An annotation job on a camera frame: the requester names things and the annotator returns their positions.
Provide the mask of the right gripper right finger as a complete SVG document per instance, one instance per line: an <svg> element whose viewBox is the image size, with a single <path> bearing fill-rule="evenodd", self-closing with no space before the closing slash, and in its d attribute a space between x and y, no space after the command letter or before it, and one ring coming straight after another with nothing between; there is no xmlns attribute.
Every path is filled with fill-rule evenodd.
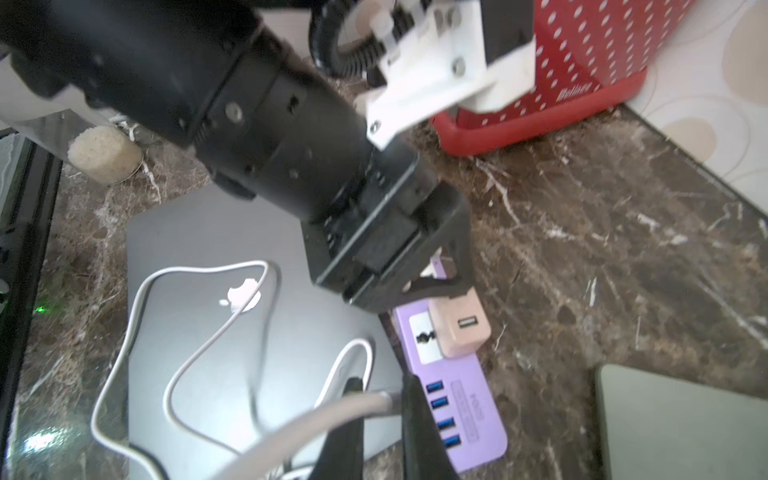
<svg viewBox="0 0 768 480"><path fill-rule="evenodd" d="M420 379L412 373L403 376L401 418L403 478L459 479L439 435Z"/></svg>

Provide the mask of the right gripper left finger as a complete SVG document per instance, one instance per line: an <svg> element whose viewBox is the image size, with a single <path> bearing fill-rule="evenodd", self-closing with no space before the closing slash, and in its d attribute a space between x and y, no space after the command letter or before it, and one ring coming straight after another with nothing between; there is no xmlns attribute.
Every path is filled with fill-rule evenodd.
<svg viewBox="0 0 768 480"><path fill-rule="evenodd" d="M328 432L310 479L361 479L364 461L364 413L361 378L346 382L343 397L334 407L337 426Z"/></svg>

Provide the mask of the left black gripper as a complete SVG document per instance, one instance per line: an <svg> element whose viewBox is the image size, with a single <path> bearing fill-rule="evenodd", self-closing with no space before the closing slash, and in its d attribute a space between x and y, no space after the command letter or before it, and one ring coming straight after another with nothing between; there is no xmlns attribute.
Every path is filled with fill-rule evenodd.
<svg viewBox="0 0 768 480"><path fill-rule="evenodd" d="M229 195L300 221L314 285L373 313L468 292L469 204L412 147L374 146L353 107L274 37L203 70L198 158Z"/></svg>

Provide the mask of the pink charger adapter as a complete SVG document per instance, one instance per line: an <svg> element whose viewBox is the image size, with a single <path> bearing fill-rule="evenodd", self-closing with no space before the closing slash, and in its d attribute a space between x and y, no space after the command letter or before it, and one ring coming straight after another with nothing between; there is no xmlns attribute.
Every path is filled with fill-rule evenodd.
<svg viewBox="0 0 768 480"><path fill-rule="evenodd" d="M490 322L474 287L461 296L430 298L428 311L445 358L473 354L491 336Z"/></svg>

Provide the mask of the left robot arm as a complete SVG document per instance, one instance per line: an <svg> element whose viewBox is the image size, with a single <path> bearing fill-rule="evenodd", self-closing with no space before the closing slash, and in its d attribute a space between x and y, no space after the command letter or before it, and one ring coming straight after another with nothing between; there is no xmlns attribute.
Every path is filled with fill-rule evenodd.
<svg viewBox="0 0 768 480"><path fill-rule="evenodd" d="M470 206L243 1L5 1L1 43L37 95L79 88L179 147L230 195L296 217L312 282L381 313L474 284Z"/></svg>

